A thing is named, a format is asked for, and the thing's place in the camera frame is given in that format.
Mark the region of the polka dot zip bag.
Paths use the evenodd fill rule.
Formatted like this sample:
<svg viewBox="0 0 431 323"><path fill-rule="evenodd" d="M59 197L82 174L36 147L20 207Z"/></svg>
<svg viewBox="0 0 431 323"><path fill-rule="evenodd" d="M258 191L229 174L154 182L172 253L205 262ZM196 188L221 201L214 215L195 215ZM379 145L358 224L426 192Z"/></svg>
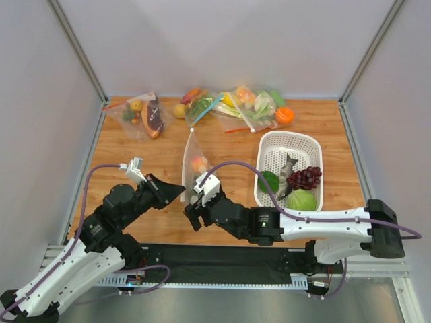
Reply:
<svg viewBox="0 0 431 323"><path fill-rule="evenodd" d="M193 187L196 179L210 169L211 165L201 149L195 129L190 128L183 154L181 173L182 185L185 187L185 191L182 193L180 200L184 205L189 204L190 200L195 196Z"/></svg>

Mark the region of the green bell pepper toy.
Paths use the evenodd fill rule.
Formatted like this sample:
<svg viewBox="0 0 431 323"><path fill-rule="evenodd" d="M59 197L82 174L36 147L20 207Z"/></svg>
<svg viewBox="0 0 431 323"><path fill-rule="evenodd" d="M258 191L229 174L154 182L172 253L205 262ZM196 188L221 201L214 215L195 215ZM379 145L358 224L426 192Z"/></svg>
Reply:
<svg viewBox="0 0 431 323"><path fill-rule="evenodd" d="M271 192L275 194L279 189L279 177L270 171L262 171L262 176L268 183ZM268 194L269 190L267 189L266 185L263 183L262 179L258 178L258 187L264 194Z"/></svg>

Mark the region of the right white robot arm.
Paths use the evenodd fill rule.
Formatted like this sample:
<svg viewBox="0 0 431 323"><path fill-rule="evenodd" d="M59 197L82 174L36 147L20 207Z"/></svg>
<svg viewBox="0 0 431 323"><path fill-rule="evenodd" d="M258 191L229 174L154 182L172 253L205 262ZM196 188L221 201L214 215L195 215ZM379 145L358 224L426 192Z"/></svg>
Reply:
<svg viewBox="0 0 431 323"><path fill-rule="evenodd" d="M184 214L195 231L215 224L235 238L259 246L306 239L311 259L319 264L363 254L382 259L405 256L397 216L378 199L356 209L292 211L288 217L275 207L245 207L219 192L208 201L197 197Z"/></svg>

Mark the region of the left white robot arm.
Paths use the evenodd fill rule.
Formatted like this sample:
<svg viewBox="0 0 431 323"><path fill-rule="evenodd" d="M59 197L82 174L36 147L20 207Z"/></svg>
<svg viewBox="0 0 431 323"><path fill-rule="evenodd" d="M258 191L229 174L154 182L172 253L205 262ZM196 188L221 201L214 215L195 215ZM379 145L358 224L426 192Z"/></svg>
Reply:
<svg viewBox="0 0 431 323"><path fill-rule="evenodd" d="M149 209L163 209L185 191L148 174L132 187L117 184L87 216L63 251L30 283L1 295L14 322L58 322L61 312L105 276L140 271L145 255L124 229Z"/></svg>

